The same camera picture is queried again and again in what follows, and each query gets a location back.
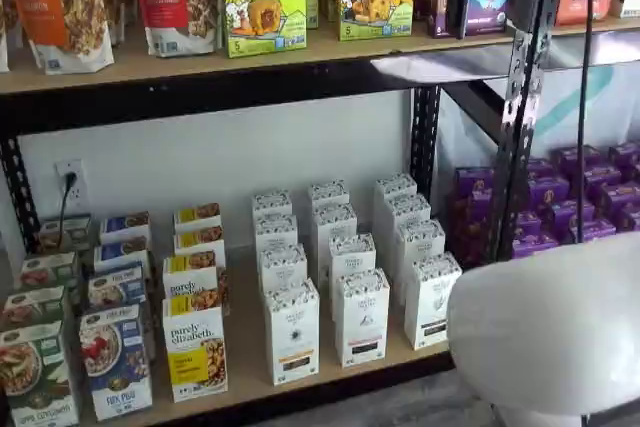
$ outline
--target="electrical outlet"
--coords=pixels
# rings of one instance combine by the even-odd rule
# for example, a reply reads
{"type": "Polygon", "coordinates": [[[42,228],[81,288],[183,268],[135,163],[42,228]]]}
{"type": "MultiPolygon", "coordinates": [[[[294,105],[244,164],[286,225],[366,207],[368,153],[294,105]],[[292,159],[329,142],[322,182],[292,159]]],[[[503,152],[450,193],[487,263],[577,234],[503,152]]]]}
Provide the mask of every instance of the electrical outlet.
{"type": "Polygon", "coordinates": [[[65,175],[69,172],[76,174],[76,182],[71,187],[67,196],[66,212],[68,213],[86,213],[89,212],[89,189],[87,180],[84,176],[82,168],[82,160],[61,160],[55,163],[56,172],[58,173],[58,183],[64,195],[66,189],[65,175]]]}

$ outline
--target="white product box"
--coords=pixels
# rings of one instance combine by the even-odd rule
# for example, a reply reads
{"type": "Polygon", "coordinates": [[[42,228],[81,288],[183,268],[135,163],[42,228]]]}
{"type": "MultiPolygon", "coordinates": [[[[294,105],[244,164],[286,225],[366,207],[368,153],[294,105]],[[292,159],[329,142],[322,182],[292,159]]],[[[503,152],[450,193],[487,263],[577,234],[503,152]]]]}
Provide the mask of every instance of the white product box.
{"type": "Polygon", "coordinates": [[[256,246],[256,265],[260,271],[260,253],[298,243],[298,220],[291,214],[268,214],[253,224],[256,246]]]}
{"type": "Polygon", "coordinates": [[[429,220],[431,206],[422,194],[405,194],[385,200],[382,207],[380,235],[377,242],[378,250],[382,255],[382,267],[389,280],[396,280],[396,260],[398,254],[395,251],[395,232],[404,224],[429,220]]]}
{"type": "Polygon", "coordinates": [[[388,315],[389,283],[381,269],[339,279],[335,341],[343,367],[384,358],[388,315]]]}
{"type": "Polygon", "coordinates": [[[273,385],[317,374],[320,298],[311,279],[267,293],[264,303],[273,385]]]}
{"type": "Polygon", "coordinates": [[[396,229],[398,281],[393,292],[400,305],[405,304],[406,282],[413,263],[444,253],[446,236],[437,220],[421,220],[396,229]]]}
{"type": "Polygon", "coordinates": [[[222,310],[216,291],[162,301],[174,402],[228,389],[222,310]]]}
{"type": "Polygon", "coordinates": [[[220,205],[215,202],[191,209],[178,210],[173,214],[173,229],[176,234],[186,234],[221,225],[220,205]]]}
{"type": "Polygon", "coordinates": [[[307,279],[307,256],[302,244],[260,252],[260,288],[276,291],[307,279]]]}
{"type": "Polygon", "coordinates": [[[293,204],[288,191],[277,189],[254,195],[251,199],[251,211],[255,224],[258,217],[268,214],[292,215],[293,204]]]}
{"type": "Polygon", "coordinates": [[[329,240],[332,237],[353,237],[357,230],[358,218],[351,204],[328,204],[314,209],[311,222],[311,278],[318,290],[329,285],[329,240]]]}
{"type": "Polygon", "coordinates": [[[447,340],[449,294],[461,275],[449,252],[414,262],[404,313],[404,331],[414,350],[447,340]]]}
{"type": "Polygon", "coordinates": [[[222,227],[208,227],[206,229],[187,232],[173,236],[173,251],[175,255],[192,255],[202,252],[213,252],[213,262],[218,267],[226,267],[224,254],[224,232],[222,227]]]}
{"type": "Polygon", "coordinates": [[[151,250],[151,224],[149,212],[111,217],[100,222],[100,243],[113,244],[144,237],[147,249],[151,250]]]}
{"type": "Polygon", "coordinates": [[[353,237],[333,237],[329,241],[331,263],[329,266],[329,295],[331,318],[337,315],[338,279],[376,268],[376,246],[371,234],[353,237]]]}

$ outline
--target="power cord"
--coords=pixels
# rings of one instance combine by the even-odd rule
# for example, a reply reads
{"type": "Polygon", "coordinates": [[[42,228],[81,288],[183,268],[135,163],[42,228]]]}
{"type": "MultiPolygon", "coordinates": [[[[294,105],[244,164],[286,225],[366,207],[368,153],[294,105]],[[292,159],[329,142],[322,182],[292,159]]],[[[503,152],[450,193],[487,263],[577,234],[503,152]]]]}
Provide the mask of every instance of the power cord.
{"type": "Polygon", "coordinates": [[[580,108],[578,110],[578,243],[583,241],[584,209],[584,118],[587,102],[589,60],[593,31],[593,0],[587,0],[587,31],[584,36],[584,58],[582,59],[582,83],[580,85],[580,108]]]}
{"type": "Polygon", "coordinates": [[[75,172],[68,172],[64,176],[64,195],[62,196],[62,207],[60,207],[60,219],[58,225],[58,245],[56,250],[60,250],[60,245],[62,245],[62,223],[64,222],[64,211],[67,208],[67,197],[69,197],[69,192],[78,180],[78,176],[75,172]]]}

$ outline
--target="purple product box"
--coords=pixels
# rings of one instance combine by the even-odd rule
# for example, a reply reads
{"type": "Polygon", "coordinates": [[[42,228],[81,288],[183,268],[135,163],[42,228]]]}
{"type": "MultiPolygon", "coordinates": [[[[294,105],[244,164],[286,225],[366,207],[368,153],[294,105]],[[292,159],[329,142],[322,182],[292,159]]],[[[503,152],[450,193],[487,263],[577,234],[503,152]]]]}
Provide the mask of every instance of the purple product box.
{"type": "Polygon", "coordinates": [[[569,195],[569,181],[559,175],[531,179],[529,189],[529,210],[540,212],[545,205],[565,200],[569,195]]]}
{"type": "MultiPolygon", "coordinates": [[[[582,227],[582,240],[589,242],[602,237],[609,237],[616,234],[616,228],[607,219],[596,219],[585,222],[582,227]]],[[[567,243],[575,244],[578,242],[578,227],[574,226],[569,229],[567,243]]]]}
{"type": "MultiPolygon", "coordinates": [[[[584,221],[593,220],[596,208],[593,204],[585,201],[582,205],[582,217],[584,221]]],[[[557,239],[563,239],[571,227],[575,227],[578,214],[577,200],[563,200],[547,206],[544,212],[545,227],[557,239]]]]}
{"type": "Polygon", "coordinates": [[[523,235],[513,241],[513,258],[529,257],[536,252],[553,249],[557,246],[558,241],[549,234],[523,235]]]}

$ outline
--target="black cable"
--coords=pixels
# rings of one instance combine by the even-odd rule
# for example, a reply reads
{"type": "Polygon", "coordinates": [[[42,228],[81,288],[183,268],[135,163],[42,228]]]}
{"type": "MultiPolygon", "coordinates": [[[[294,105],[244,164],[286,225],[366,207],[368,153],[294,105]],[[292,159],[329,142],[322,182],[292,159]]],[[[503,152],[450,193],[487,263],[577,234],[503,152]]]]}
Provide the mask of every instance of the black cable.
{"type": "Polygon", "coordinates": [[[584,58],[582,60],[582,83],[580,85],[580,108],[578,110],[578,243],[583,241],[584,209],[584,118],[587,102],[589,60],[591,58],[591,34],[593,30],[593,0],[587,0],[587,31],[584,36],[584,58]]]}

